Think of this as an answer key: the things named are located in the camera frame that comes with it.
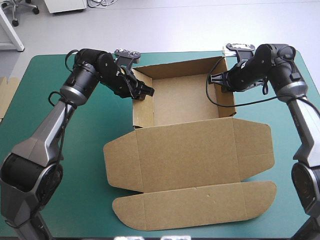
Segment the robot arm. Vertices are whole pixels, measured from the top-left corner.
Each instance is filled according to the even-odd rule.
[[[293,159],[292,181],[310,219],[293,240],[320,239],[320,113],[307,99],[308,86],[294,63],[296,50],[286,44],[263,44],[255,54],[253,46],[227,45],[238,63],[229,71],[211,75],[209,84],[227,91],[244,92],[269,81],[277,98],[285,102],[301,139]]]
[[[65,128],[76,108],[87,102],[98,83],[121,98],[143,100],[146,95],[153,95],[154,89],[136,79],[131,71],[140,53],[118,49],[115,55],[116,60],[105,51],[80,50],[75,55],[71,74],[59,91],[61,99],[33,135],[15,145],[4,160],[0,169],[1,214],[21,240],[53,238],[39,211],[63,177],[60,159]]]

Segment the unfolded cardboard box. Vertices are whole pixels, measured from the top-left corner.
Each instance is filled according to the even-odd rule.
[[[0,123],[5,117],[19,83],[20,81],[15,77],[10,78],[9,81],[6,77],[0,77]]]
[[[154,96],[133,102],[135,130],[104,148],[111,186],[141,192],[112,207],[127,226],[163,230],[243,221],[272,204],[271,181],[241,182],[274,165],[266,124],[235,119],[234,108],[206,96],[206,78],[220,57],[137,67]],[[227,70],[226,63],[215,73]],[[211,85],[215,101],[233,94]]]

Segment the chair wheel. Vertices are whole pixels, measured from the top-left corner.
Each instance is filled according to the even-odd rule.
[[[18,20],[12,20],[12,26],[14,26],[14,27],[19,26]]]
[[[39,14],[39,8],[35,7],[34,9],[32,9],[32,12],[36,15]]]

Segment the box flap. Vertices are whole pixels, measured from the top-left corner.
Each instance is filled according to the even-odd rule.
[[[273,203],[271,181],[229,183],[120,197],[112,208],[125,225],[153,231],[253,219]]]
[[[144,193],[236,183],[274,165],[269,126],[232,117],[139,128],[103,152],[109,184]]]
[[[10,78],[8,82],[6,77],[0,77],[0,120],[5,117],[19,83],[19,79],[15,77]]]
[[[147,86],[153,87],[152,79],[139,71],[132,70],[135,77],[143,81]],[[154,98],[145,96],[144,100],[133,100],[132,122],[133,126],[141,128],[154,126]]]
[[[178,78],[208,74],[220,58],[221,56],[216,56],[188,61],[140,66],[135,67],[134,69],[152,78],[152,80]],[[214,73],[221,73],[227,70],[226,60],[224,59],[221,61],[221,64],[217,66]]]

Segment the green table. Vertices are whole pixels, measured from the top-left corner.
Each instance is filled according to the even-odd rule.
[[[221,56],[220,51],[144,53],[140,66]],[[0,159],[12,147],[28,138],[52,109],[47,97],[59,90],[69,72],[64,55],[35,56],[0,124]],[[229,67],[236,59],[228,59]],[[309,99],[320,107],[320,97],[300,54],[296,64],[308,86]],[[264,98],[261,87],[235,93],[236,103]],[[268,97],[274,96],[271,90]],[[121,99],[107,87],[98,85],[86,105],[80,106],[66,129],[63,146],[64,177],[47,207],[42,211],[55,237],[113,237],[191,235],[192,237],[287,238],[308,218],[300,205],[291,181],[293,154],[300,146],[287,106],[273,100],[238,107],[239,119],[271,126],[275,166],[251,177],[250,181],[272,180],[277,185],[273,205],[262,216],[243,222],[224,223],[162,231],[138,231],[122,224],[112,210],[115,198],[132,195],[129,190],[109,186],[106,178],[103,146],[132,128],[132,100]],[[0,236],[15,232],[0,221]]]

